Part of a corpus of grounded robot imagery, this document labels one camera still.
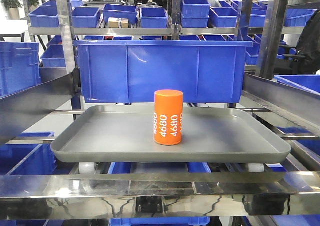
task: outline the black chair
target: black chair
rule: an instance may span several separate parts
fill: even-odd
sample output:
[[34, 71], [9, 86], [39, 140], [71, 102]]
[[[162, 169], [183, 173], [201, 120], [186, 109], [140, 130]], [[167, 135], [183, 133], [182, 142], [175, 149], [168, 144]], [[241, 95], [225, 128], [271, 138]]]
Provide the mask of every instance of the black chair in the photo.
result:
[[284, 59], [276, 59], [274, 73], [315, 74], [320, 69], [320, 10], [316, 10], [304, 27], [297, 45], [280, 45]]

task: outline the blue plastic bin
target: blue plastic bin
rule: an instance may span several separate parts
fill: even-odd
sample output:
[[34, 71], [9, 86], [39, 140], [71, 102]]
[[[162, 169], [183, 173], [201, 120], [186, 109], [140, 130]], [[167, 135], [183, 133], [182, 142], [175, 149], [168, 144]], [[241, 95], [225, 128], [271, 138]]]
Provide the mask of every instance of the blue plastic bin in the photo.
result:
[[143, 40], [162, 40], [162, 36], [142, 36]]
[[287, 9], [284, 25], [286, 27], [305, 26], [314, 12], [314, 9]]
[[128, 18], [131, 24], [138, 21], [138, 7], [118, 4], [105, 4], [103, 8], [103, 19], [105, 22], [109, 21], [109, 17]]
[[167, 28], [168, 14], [165, 8], [141, 8], [141, 26], [143, 28]]
[[46, 46], [58, 45], [58, 44], [62, 44], [62, 37], [61, 37], [61, 35], [55, 35], [55, 36], [46, 44]]
[[248, 41], [75, 40], [86, 102], [153, 102], [156, 90], [185, 102], [239, 102]]
[[74, 27], [97, 27], [100, 19], [99, 7], [76, 7], [72, 11]]
[[103, 40], [105, 36], [101, 35], [87, 35], [84, 37], [84, 40]]
[[114, 36], [113, 40], [133, 40], [133, 36]]
[[263, 27], [266, 20], [266, 10], [252, 9], [250, 18], [250, 27]]
[[[131, 162], [113, 162], [110, 165], [109, 174], [131, 173], [135, 165]], [[140, 171], [144, 173], [155, 172], [186, 172], [190, 173], [211, 173], [207, 163], [141, 163]], [[149, 217], [149, 218], [111, 218], [110, 226], [131, 226], [131, 225], [207, 225], [209, 217]]]
[[208, 0], [181, 0], [181, 8], [185, 17], [206, 17], [210, 3]]
[[57, 7], [38, 7], [29, 13], [33, 27], [58, 27], [59, 18]]
[[195, 27], [207, 27], [209, 16], [206, 17], [185, 17], [184, 14], [181, 15], [182, 27], [185, 28], [195, 28]]
[[233, 8], [211, 8], [210, 22], [216, 27], [235, 27], [237, 23], [237, 11]]
[[63, 45], [50, 45], [41, 56], [44, 67], [65, 67]]
[[320, 95], [320, 75], [277, 75], [278, 82]]
[[225, 41], [223, 35], [203, 35], [205, 41]]
[[[22, 133], [21, 137], [49, 137], [53, 132]], [[0, 175], [45, 175], [56, 168], [49, 144], [0, 146]]]
[[200, 41], [200, 37], [198, 35], [180, 35], [179, 39], [181, 41], [191, 40], [191, 41]]
[[39, 43], [0, 42], [0, 96], [39, 84]]

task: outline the white table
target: white table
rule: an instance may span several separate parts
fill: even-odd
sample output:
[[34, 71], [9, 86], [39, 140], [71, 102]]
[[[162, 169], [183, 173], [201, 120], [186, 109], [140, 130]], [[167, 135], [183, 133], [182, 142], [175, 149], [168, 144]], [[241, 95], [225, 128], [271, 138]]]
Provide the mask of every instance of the white table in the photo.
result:
[[28, 30], [27, 20], [5, 20], [0, 27], [0, 41], [5, 41], [4, 37], [21, 37], [25, 41], [25, 34]]

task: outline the cardboard box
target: cardboard box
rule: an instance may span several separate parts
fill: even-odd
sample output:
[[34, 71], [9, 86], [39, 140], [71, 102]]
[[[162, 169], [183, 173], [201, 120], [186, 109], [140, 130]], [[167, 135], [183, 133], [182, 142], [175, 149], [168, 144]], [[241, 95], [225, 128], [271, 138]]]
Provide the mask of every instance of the cardboard box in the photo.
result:
[[109, 17], [108, 25], [109, 25], [109, 27], [128, 28], [129, 27], [129, 19], [128, 18]]

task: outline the orange cylinder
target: orange cylinder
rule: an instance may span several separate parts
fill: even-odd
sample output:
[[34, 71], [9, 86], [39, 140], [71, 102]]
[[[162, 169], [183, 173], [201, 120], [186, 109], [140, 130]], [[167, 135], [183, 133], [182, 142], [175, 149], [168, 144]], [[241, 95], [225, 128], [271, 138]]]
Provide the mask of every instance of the orange cylinder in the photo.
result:
[[162, 145], [176, 145], [182, 140], [184, 93], [158, 90], [154, 93], [154, 140]]

